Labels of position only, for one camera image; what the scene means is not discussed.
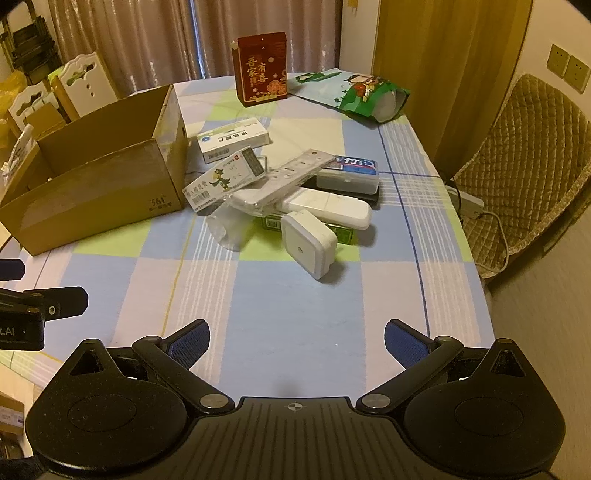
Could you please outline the green throat spray box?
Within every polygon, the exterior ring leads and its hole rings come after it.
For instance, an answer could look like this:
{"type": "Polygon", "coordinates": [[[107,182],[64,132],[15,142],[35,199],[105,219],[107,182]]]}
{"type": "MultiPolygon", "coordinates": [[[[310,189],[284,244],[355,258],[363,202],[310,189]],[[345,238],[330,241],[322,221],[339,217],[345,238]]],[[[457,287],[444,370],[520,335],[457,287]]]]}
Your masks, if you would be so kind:
{"type": "MultiPolygon", "coordinates": [[[[281,231],[281,216],[280,215],[269,215],[260,218],[260,224],[263,229],[270,231],[281,231]]],[[[342,227],[339,225],[325,223],[325,226],[329,228],[337,236],[338,242],[345,245],[352,245],[356,239],[355,230],[348,227],[342,227]]]]}

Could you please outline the clear plastic cup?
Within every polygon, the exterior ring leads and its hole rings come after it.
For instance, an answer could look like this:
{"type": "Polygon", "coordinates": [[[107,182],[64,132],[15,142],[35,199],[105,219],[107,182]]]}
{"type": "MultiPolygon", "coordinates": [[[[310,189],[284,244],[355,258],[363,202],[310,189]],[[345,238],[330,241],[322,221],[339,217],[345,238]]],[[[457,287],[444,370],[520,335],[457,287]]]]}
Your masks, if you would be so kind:
{"type": "Polygon", "coordinates": [[[249,239],[253,221],[252,215],[224,201],[207,216],[205,223],[211,236],[221,247],[239,252],[249,239]]]}

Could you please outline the white square night light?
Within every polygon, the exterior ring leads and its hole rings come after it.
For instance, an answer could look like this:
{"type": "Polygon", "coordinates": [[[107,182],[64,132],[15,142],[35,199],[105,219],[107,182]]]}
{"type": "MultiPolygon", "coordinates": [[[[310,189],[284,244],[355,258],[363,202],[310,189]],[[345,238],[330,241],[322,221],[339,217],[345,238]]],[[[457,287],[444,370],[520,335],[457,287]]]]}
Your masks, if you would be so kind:
{"type": "Polygon", "coordinates": [[[324,277],[335,262],[335,233],[307,210],[283,215],[280,223],[287,253],[315,280],[324,277]]]}

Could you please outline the short white remote control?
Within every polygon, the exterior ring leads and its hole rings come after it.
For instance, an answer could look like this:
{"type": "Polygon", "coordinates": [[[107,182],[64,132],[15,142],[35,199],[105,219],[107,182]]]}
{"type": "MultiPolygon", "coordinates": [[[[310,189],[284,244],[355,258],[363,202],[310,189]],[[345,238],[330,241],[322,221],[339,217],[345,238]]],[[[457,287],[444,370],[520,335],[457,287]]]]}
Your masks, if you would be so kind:
{"type": "Polygon", "coordinates": [[[307,210],[325,223],[355,230],[367,230],[372,221],[372,208],[367,202],[304,187],[276,202],[276,209],[281,213],[307,210]]]}

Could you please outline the clear blue label case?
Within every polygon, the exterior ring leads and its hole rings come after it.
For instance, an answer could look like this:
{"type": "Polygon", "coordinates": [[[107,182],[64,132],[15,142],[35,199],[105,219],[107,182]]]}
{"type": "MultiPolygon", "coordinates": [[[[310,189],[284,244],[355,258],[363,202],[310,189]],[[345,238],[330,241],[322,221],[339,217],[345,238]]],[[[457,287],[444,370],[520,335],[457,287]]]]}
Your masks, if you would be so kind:
{"type": "Polygon", "coordinates": [[[318,171],[315,183],[322,189],[374,195],[379,189],[379,170],[374,160],[335,156],[331,163],[318,171]]]}

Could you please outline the long white bagged remote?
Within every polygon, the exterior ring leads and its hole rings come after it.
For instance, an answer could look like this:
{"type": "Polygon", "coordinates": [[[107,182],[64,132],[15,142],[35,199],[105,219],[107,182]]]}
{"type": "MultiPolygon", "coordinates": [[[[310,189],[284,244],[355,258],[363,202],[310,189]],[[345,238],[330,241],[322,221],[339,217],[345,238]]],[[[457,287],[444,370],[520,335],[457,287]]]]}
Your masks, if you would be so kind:
{"type": "Polygon", "coordinates": [[[262,178],[232,193],[229,205],[245,214],[263,217],[305,181],[335,160],[335,155],[308,150],[279,169],[270,170],[262,178]]]}

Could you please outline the white crocodile medicine box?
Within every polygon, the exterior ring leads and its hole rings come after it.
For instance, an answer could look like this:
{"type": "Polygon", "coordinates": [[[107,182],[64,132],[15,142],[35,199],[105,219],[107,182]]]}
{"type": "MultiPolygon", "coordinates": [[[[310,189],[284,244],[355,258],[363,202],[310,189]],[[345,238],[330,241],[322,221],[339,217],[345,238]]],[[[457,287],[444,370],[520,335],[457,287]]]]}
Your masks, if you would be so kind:
{"type": "Polygon", "coordinates": [[[204,174],[196,177],[183,194],[197,213],[228,195],[266,176],[266,160],[260,160],[250,147],[218,161],[204,174]]]}

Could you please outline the white blue medicine box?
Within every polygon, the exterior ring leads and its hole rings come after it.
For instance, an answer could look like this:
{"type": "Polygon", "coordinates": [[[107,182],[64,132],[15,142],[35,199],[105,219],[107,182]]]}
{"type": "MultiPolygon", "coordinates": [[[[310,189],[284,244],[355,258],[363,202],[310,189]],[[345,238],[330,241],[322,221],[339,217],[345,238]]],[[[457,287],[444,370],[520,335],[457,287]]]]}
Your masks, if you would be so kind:
{"type": "Polygon", "coordinates": [[[197,135],[197,144],[205,163],[228,157],[235,151],[263,147],[271,143],[270,134],[256,118],[242,119],[197,135]]]}

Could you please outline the black remote control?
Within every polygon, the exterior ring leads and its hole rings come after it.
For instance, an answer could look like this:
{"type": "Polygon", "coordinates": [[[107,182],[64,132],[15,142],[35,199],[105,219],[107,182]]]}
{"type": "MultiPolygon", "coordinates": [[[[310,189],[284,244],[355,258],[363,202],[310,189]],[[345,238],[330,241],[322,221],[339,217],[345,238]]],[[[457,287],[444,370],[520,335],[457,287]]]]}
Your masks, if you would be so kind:
{"type": "Polygon", "coordinates": [[[315,177],[312,177],[311,179],[308,179],[307,181],[305,181],[304,188],[318,190],[318,191],[324,191],[324,192],[328,192],[328,193],[332,193],[332,194],[348,196],[348,197],[353,197],[353,198],[356,198],[359,200],[363,200],[363,201],[367,202],[370,205],[370,207],[372,207],[373,209],[377,209],[377,207],[379,206],[380,190],[377,190],[377,192],[375,194],[365,194],[365,193],[358,193],[358,192],[339,191],[339,190],[329,189],[329,188],[325,188],[325,187],[318,187],[317,178],[315,178],[315,177]]]}

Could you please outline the brown cardboard box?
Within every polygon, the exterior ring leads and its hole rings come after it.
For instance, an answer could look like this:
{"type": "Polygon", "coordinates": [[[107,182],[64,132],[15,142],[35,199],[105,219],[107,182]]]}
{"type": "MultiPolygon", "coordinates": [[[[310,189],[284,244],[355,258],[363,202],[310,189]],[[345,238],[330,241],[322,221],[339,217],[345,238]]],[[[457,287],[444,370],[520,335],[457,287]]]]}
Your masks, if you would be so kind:
{"type": "Polygon", "coordinates": [[[34,141],[1,197],[31,255],[182,209],[187,136],[171,85],[135,93],[34,141]]]}

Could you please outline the white power adapter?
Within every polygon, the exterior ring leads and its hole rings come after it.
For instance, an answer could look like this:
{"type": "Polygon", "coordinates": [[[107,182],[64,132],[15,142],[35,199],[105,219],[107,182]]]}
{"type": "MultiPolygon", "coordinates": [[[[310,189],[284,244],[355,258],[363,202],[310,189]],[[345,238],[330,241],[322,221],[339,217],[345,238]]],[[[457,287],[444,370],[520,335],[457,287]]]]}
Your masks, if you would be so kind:
{"type": "Polygon", "coordinates": [[[447,185],[446,190],[454,209],[461,218],[476,220],[484,213],[484,202],[480,198],[459,190],[452,185],[447,185]]]}

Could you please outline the yellow plastic bag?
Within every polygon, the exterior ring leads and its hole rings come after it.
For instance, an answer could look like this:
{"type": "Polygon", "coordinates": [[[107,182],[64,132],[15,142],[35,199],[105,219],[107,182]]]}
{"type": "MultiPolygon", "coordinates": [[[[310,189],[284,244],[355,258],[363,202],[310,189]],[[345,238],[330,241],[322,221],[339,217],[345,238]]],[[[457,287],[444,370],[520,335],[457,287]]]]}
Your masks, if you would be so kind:
{"type": "Polygon", "coordinates": [[[0,83],[0,116],[3,117],[12,106],[16,96],[28,86],[25,74],[14,70],[0,83]]]}

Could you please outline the green white snack bag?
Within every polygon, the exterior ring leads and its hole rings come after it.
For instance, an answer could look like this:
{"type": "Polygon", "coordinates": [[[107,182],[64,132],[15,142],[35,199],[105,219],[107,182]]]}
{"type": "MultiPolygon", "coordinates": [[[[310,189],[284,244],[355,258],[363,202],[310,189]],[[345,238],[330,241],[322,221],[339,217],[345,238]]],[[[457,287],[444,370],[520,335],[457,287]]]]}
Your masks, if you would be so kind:
{"type": "Polygon", "coordinates": [[[301,73],[287,80],[290,94],[346,114],[387,123],[396,118],[410,92],[379,76],[332,68],[301,73]]]}

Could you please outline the red paper gift bag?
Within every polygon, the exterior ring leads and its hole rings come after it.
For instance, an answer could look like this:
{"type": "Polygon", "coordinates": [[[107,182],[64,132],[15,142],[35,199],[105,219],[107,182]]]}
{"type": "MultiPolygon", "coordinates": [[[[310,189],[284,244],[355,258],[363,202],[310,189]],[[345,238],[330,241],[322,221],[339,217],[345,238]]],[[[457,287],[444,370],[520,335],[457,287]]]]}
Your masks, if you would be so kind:
{"type": "Polygon", "coordinates": [[[235,88],[245,107],[287,97],[287,34],[239,37],[231,45],[235,88]]]}

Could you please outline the beige wall socket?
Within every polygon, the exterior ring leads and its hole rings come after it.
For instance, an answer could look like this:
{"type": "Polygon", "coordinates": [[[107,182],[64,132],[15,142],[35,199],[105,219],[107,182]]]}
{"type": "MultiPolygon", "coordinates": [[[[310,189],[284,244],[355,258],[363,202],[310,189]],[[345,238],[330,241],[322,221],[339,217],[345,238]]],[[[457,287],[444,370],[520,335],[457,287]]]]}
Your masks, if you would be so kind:
{"type": "Polygon", "coordinates": [[[582,60],[553,44],[547,58],[546,67],[578,93],[583,94],[585,92],[590,79],[590,67],[582,60]]]}

